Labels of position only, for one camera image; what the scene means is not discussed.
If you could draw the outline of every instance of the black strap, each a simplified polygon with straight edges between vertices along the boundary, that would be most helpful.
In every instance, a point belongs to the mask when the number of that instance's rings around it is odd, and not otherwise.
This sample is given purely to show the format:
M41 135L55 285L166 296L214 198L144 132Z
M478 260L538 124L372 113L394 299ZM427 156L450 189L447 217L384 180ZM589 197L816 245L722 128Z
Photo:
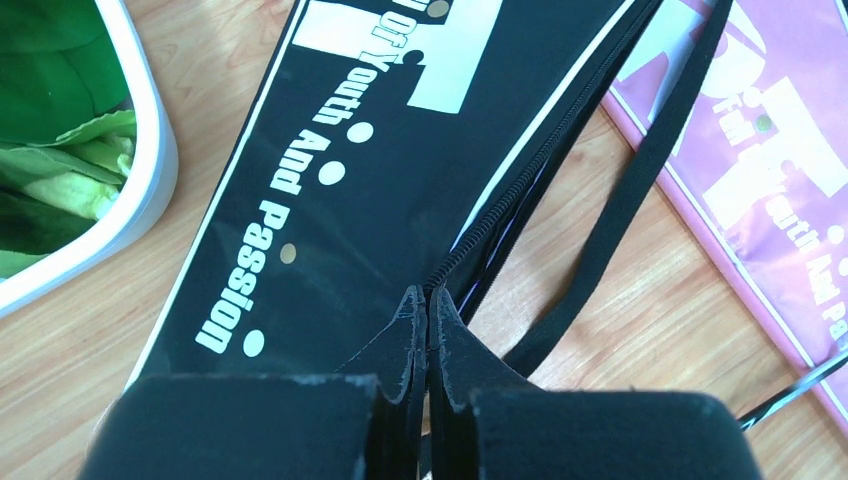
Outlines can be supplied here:
M686 66L589 234L565 296L536 322L504 361L529 376L551 353L600 283L633 217L671 155L715 55L733 0L718 0Z

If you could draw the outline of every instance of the wooden table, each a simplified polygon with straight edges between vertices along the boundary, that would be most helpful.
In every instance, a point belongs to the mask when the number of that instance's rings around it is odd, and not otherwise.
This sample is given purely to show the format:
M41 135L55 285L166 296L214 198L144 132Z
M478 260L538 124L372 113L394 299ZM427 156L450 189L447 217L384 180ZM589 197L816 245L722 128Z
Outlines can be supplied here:
M72 478L83 462L174 282L291 6L127 3L176 131L179 183L145 237L0 321L0 478ZM495 352L561 289L630 155L599 111L472 322ZM655 189L603 284L531 379L550 389L700 390L741 413L794 377ZM812 396L749 438L767 478L848 471L848 441Z

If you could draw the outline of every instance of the zipper track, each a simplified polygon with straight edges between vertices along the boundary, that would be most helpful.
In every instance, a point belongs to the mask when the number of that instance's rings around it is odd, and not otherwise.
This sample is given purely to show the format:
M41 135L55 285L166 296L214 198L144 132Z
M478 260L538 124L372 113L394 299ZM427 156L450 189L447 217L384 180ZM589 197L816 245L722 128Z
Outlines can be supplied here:
M604 58L600 68L598 68L595 74L592 75L592 78L589 79L586 86L583 87L583 90L581 90L577 100L571 105L551 134L548 135L548 138L545 139L542 147L533 155L533 159L527 167L524 168L521 175L513 181L507 191L501 195L494 205L492 205L492 208L490 208L482 218L475 221L471 228L466 230L459 243L457 243L456 248L451 250L439 268L430 275L427 282L424 284L424 292L426 296L429 297L430 292L432 292L434 288L447 281L451 272L457 267L457 265L459 265L460 262L462 262L471 250L486 237L489 231L497 225L501 217L509 211L515 201L528 193L528 187L532 185L532 182L539 171L550 161L557 144L562 141L563 136L574 123L577 113L585 107L588 98L597 87L599 79L606 75L610 64L618 59L621 50L625 45L629 44L634 34L643 28L645 17L650 16L651 12L656 9L654 6L655 3L656 2L651 2L642 10L636 20L622 36L621 40L615 44L609 55ZM507 246L507 256L512 252L514 246L514 243L510 243Z

